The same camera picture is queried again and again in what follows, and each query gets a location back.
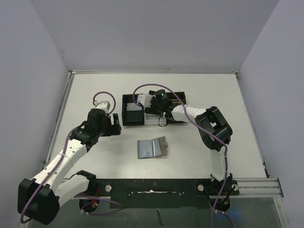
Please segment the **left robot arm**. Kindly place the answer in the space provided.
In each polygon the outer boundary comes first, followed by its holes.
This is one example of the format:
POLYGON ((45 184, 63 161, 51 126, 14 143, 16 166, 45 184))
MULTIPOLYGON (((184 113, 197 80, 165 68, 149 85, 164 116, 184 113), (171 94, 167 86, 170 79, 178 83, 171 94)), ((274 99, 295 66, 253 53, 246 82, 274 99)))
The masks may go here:
POLYGON ((88 195, 92 200, 100 193, 96 175, 87 171, 78 171, 65 183, 62 180, 99 138, 120 135, 121 129, 117 113, 91 109, 87 119, 68 133, 60 153, 32 179, 24 179, 19 184, 20 222, 26 224, 33 219, 48 225, 60 207, 78 194, 88 195))

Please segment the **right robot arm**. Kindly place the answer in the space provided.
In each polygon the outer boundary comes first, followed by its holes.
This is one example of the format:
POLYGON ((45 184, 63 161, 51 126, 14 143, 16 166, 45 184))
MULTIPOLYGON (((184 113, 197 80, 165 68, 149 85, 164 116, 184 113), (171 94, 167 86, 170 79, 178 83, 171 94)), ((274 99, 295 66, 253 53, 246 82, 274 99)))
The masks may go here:
POLYGON ((193 108, 179 98, 174 102, 163 89, 152 95, 138 95, 137 102, 150 114, 161 114, 171 122, 191 123, 197 127, 203 143, 211 151, 211 176, 214 179, 211 183, 212 190, 216 194, 227 191, 227 145, 231 141, 233 131, 216 106, 207 109, 193 108))

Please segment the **grey card holder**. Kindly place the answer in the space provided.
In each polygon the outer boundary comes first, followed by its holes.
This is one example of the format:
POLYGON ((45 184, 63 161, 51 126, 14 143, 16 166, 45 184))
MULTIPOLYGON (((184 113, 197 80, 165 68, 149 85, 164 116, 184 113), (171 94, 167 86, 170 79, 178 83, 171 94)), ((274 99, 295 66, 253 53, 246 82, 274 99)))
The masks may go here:
POLYGON ((165 136, 137 141, 138 159, 159 158, 167 156, 168 144, 165 136))

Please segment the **black white sorting tray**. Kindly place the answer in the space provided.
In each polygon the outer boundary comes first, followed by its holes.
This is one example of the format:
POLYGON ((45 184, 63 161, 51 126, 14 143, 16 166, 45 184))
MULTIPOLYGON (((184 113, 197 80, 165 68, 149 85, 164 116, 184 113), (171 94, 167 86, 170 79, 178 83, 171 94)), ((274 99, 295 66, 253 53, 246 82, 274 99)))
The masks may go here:
POLYGON ((141 105, 141 111, 127 111, 126 107, 128 103, 134 103, 132 94, 122 95, 122 120, 123 126, 144 126, 144 125, 158 125, 165 126, 172 123, 165 117, 157 114, 146 114, 144 107, 141 105))

